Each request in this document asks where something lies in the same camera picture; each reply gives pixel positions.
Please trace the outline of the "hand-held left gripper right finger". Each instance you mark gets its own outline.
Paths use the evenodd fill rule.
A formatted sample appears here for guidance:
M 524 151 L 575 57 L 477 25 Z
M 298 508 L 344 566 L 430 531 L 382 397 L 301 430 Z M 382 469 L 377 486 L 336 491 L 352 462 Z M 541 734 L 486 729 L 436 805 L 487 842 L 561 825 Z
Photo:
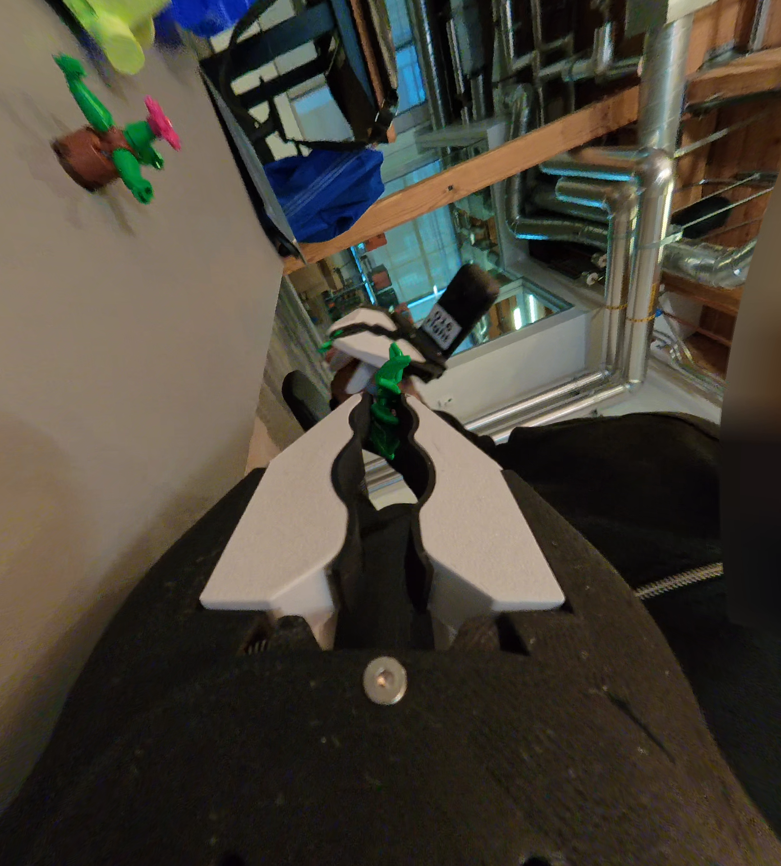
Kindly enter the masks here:
M 433 618 L 458 633 L 475 617 L 562 607 L 565 594 L 500 465 L 422 401 L 404 401 L 428 465 L 418 529 Z

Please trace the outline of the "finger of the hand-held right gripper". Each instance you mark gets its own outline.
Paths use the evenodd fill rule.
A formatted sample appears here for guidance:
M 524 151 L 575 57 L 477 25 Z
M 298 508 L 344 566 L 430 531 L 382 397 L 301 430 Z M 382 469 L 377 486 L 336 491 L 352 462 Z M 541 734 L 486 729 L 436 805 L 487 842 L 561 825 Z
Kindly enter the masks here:
M 390 357 L 391 344 L 409 357 L 406 375 L 418 379 L 438 379 L 445 373 L 445 361 L 427 347 L 406 339 L 392 340 L 380 334 L 353 334 L 331 341 L 331 348 L 344 355 L 358 359 L 375 368 L 382 366 Z
M 340 339 L 348 333 L 375 332 L 392 338 L 400 333 L 400 326 L 394 315 L 382 308 L 356 308 L 328 329 L 329 339 Z

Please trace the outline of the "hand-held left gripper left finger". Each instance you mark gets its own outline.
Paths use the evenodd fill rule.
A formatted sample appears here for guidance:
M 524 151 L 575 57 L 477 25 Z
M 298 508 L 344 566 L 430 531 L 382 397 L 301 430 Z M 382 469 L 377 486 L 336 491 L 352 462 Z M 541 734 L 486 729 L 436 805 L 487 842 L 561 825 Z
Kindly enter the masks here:
M 270 461 L 200 595 L 210 611 L 305 620 L 330 650 L 357 568 L 367 395 L 352 396 Z

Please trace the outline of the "green toy plant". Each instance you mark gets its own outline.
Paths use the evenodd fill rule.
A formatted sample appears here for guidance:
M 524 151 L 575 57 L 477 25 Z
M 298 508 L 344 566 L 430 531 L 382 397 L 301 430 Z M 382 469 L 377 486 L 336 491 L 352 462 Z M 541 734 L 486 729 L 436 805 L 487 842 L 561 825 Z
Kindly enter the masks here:
M 337 364 L 336 371 L 355 363 L 356 371 L 349 382 L 350 394 L 367 392 L 372 398 L 370 406 L 370 428 L 364 449 L 393 461 L 401 444 L 401 421 L 399 412 L 403 408 L 402 383 L 406 374 L 409 357 L 405 356 L 396 344 L 390 347 L 390 357 L 382 366 L 375 368 L 369 364 L 352 359 L 331 348 L 331 341 L 321 344 L 320 353 L 329 368 Z

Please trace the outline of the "wooden ceiling beam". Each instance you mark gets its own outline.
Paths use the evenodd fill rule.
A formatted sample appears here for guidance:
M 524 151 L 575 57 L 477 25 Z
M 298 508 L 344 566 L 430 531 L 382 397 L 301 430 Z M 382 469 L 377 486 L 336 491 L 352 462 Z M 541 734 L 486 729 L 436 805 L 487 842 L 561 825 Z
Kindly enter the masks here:
M 688 81 L 688 96 L 697 104 L 715 98 L 781 91 L 781 47 L 732 60 Z M 301 244 L 300 253 L 283 261 L 288 276 L 306 265 L 367 241 L 469 194 L 586 145 L 637 120 L 640 88 L 630 88 L 573 114 L 515 138 L 489 152 L 417 184 L 381 198 L 353 227 L 331 241 Z

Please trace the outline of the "blue bag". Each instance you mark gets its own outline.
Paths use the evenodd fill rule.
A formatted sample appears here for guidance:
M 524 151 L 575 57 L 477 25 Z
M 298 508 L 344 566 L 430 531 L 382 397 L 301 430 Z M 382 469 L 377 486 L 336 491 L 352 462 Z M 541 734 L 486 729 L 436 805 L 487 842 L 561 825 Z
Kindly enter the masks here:
M 314 149 L 267 164 L 266 179 L 298 244 L 348 232 L 384 192 L 384 154 L 374 147 Z

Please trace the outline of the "person's black jacket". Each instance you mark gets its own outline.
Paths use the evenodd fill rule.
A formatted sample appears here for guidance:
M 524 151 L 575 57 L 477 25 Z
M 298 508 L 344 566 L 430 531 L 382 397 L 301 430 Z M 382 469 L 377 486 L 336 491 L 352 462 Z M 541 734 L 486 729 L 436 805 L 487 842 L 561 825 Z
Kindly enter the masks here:
M 515 428 L 485 450 L 636 590 L 721 561 L 719 428 L 682 414 Z M 732 771 L 781 839 L 781 636 L 732 623 L 726 580 L 644 601 Z

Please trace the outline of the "silver ventilation ducts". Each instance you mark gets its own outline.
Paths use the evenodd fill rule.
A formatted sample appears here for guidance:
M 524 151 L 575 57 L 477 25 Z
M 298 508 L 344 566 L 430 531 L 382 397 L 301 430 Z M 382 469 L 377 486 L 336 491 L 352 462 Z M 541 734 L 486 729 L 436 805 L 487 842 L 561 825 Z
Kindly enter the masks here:
M 431 409 L 503 440 L 516 426 L 621 405 L 643 388 L 664 250 L 679 249 L 680 263 L 689 260 L 686 248 L 697 250 L 669 232 L 669 211 L 694 14 L 710 4 L 694 3 L 680 16 L 670 2 L 646 31 L 636 133 L 643 148 L 588 147 L 540 166 L 570 214 L 523 216 L 524 171 L 496 185 L 498 266 L 487 272 L 507 281 L 493 309 L 517 301 L 510 324 L 521 328 L 478 345 L 464 339 L 443 377 L 421 388 Z M 557 276 L 524 263 L 529 241 L 577 243 L 605 254 L 601 307 L 591 301 L 583 313 L 561 308 L 558 325 L 534 318 L 563 301 Z

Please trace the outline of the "black-framed wooden desk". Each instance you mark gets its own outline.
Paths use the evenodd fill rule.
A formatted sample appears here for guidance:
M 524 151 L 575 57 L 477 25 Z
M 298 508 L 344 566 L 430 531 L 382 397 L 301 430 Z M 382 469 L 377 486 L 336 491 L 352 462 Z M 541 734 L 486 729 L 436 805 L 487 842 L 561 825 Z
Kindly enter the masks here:
M 398 106 L 398 72 L 391 20 L 382 1 L 292 2 L 293 13 L 252 36 L 247 33 L 276 2 L 250 2 L 225 46 L 200 61 L 236 124 L 263 162 L 276 135 L 301 153 L 389 144 Z M 346 141 L 291 138 L 277 100 L 312 81 L 327 86 L 351 129 Z

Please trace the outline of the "toy cactus with pink flower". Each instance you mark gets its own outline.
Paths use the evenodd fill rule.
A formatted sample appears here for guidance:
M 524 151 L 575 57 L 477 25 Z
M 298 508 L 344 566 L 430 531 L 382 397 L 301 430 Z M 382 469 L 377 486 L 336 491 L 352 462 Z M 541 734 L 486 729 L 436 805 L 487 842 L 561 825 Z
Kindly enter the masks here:
M 88 192 L 121 181 L 139 203 L 152 202 L 154 189 L 142 168 L 164 169 L 165 160 L 155 143 L 163 140 L 176 152 L 182 147 L 180 136 L 162 107 L 147 96 L 147 116 L 143 120 L 116 125 L 110 111 L 85 83 L 82 63 L 62 53 L 55 55 L 54 61 L 85 120 L 82 127 L 51 142 L 60 167 Z

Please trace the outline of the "blue plastic bin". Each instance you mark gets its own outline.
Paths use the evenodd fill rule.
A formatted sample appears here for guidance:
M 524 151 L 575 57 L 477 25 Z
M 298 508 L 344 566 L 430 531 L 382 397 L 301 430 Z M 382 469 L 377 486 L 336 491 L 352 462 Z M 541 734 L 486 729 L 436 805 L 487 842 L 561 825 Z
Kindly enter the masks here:
M 201 38 L 231 30 L 255 5 L 255 1 L 170 1 L 154 22 L 172 31 L 174 27 Z

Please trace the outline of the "lime green toy pot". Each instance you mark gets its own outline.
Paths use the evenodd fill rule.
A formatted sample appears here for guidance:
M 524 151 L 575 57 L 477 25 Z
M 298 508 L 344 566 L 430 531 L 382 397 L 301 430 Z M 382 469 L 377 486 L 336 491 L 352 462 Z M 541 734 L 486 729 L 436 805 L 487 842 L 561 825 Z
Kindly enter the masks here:
M 136 75 L 154 44 L 155 20 L 170 1 L 64 1 L 75 20 L 97 43 L 113 69 Z

